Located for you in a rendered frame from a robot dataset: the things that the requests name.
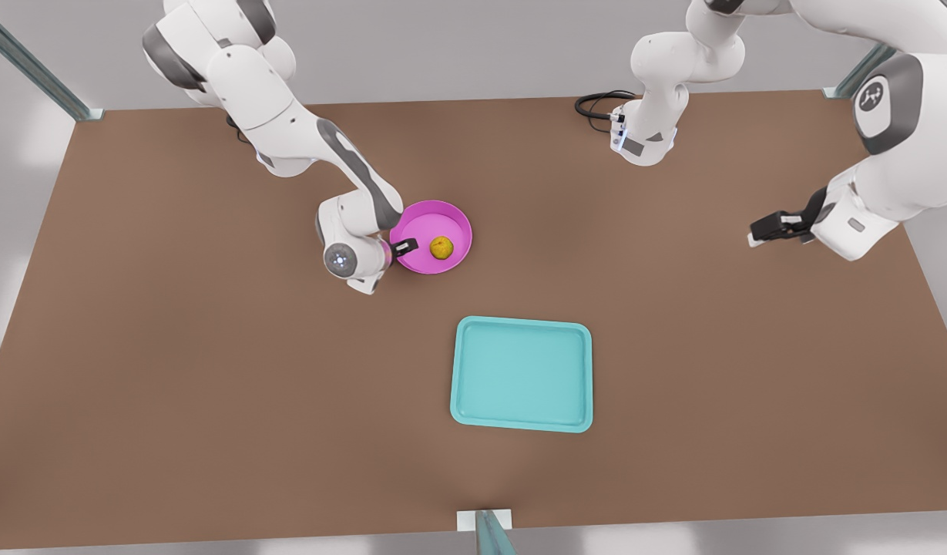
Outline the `pink round plate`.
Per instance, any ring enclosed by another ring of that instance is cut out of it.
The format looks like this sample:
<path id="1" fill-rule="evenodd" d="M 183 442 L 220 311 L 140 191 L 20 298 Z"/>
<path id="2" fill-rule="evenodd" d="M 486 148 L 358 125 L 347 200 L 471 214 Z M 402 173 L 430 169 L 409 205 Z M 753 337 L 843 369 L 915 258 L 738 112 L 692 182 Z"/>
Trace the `pink round plate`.
<path id="1" fill-rule="evenodd" d="M 439 260 L 431 251 L 434 239 L 451 241 L 451 256 Z M 393 244 L 412 240 L 417 248 L 397 260 L 418 274 L 442 274 L 457 267 L 469 253 L 473 233 L 469 218 L 462 210 L 445 201 L 423 200 L 406 207 L 399 224 L 389 232 Z"/>

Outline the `teal rectangular tray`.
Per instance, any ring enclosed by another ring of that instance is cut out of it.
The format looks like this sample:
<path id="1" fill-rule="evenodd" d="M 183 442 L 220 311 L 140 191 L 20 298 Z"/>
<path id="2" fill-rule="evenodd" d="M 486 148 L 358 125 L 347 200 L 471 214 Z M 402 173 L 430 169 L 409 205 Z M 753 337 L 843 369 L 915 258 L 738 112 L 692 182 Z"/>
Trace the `teal rectangular tray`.
<path id="1" fill-rule="evenodd" d="M 594 419 L 592 334 L 572 322 L 463 318 L 449 411 L 467 426 L 587 431 Z"/>

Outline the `silver frame post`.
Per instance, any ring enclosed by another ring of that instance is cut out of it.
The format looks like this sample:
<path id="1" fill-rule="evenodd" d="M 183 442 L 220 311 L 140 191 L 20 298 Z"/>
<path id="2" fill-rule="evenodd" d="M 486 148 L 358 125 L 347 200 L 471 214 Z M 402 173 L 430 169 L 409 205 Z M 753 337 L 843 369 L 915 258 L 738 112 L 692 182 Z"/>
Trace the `silver frame post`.
<path id="1" fill-rule="evenodd" d="M 510 509 L 460 510 L 456 528 L 475 533 L 477 555 L 518 555 L 508 534 L 513 528 Z"/>
<path id="2" fill-rule="evenodd" d="M 896 50 L 892 47 L 878 43 L 872 47 L 870 52 L 865 54 L 863 59 L 858 61 L 856 66 L 839 84 L 834 87 L 823 88 L 823 97 L 826 99 L 852 99 L 871 71 L 880 66 L 885 60 L 890 59 L 895 53 Z"/>
<path id="3" fill-rule="evenodd" d="M 75 122 L 99 122 L 106 111 L 89 108 L 78 95 L 66 86 L 37 59 L 1 22 L 0 54 L 25 78 L 29 79 L 47 98 L 63 109 Z"/>

